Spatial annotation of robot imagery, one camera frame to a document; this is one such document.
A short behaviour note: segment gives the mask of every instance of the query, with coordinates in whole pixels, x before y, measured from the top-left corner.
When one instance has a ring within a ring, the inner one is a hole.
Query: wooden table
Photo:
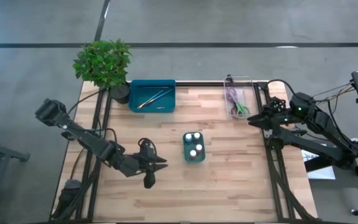
[[[84,82],[80,98],[98,88]],[[269,84],[270,96],[287,100],[282,83]],[[244,87],[251,113],[257,106],[251,87]],[[75,121],[90,128],[97,96],[81,103]],[[106,98],[102,104],[102,113]],[[261,130],[227,115],[221,87],[178,87],[177,107],[172,114],[133,113],[115,101],[109,113],[109,128],[127,153],[139,151],[140,138],[150,138],[168,167],[156,172],[156,184],[143,188],[144,175],[126,178],[102,166],[94,222],[255,222],[276,221],[269,170]],[[204,135],[206,159],[187,164],[182,136],[188,131]],[[113,136],[108,132],[107,139]],[[82,147],[71,142],[62,169],[58,195]],[[283,150],[290,188],[307,211],[317,217],[301,151]],[[75,179],[81,180],[85,153]],[[90,191],[85,198],[88,209]],[[285,200],[280,198],[285,210]]]

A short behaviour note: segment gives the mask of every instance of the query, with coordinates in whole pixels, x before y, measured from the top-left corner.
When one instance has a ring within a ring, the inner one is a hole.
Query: potted plant
[[[74,60],[75,76],[91,81],[96,86],[107,88],[118,103],[128,103],[131,89],[126,82],[129,60],[129,45],[117,41],[95,41],[84,46]]]

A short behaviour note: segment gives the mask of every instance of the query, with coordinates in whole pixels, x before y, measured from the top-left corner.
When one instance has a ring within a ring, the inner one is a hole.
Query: blue tray
[[[155,102],[137,107],[146,102],[159,91],[171,90]],[[176,83],[174,80],[133,80],[131,83],[131,95],[129,108],[135,113],[172,113],[175,110]]]

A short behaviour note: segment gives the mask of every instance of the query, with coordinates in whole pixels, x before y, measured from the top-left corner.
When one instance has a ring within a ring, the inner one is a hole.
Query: concrete floor
[[[0,43],[91,42],[103,0],[0,0]],[[358,1],[352,0],[112,0],[102,39],[126,42],[358,42]],[[78,100],[71,67],[80,49],[0,49],[0,143],[31,153],[12,162],[0,191],[0,223],[48,219],[67,142],[37,121],[45,98]],[[254,80],[282,78],[295,91],[319,93],[358,70],[358,48],[133,49],[128,79]],[[356,94],[340,97],[336,119],[358,138]],[[320,218],[358,223],[354,189],[313,182]]]

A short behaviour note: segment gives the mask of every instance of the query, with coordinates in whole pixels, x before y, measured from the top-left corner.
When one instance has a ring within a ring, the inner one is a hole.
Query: scissors
[[[248,108],[238,101],[237,91],[233,87],[226,88],[226,98],[232,101],[234,104],[234,106],[231,108],[231,114],[236,114],[236,115],[250,114]]]

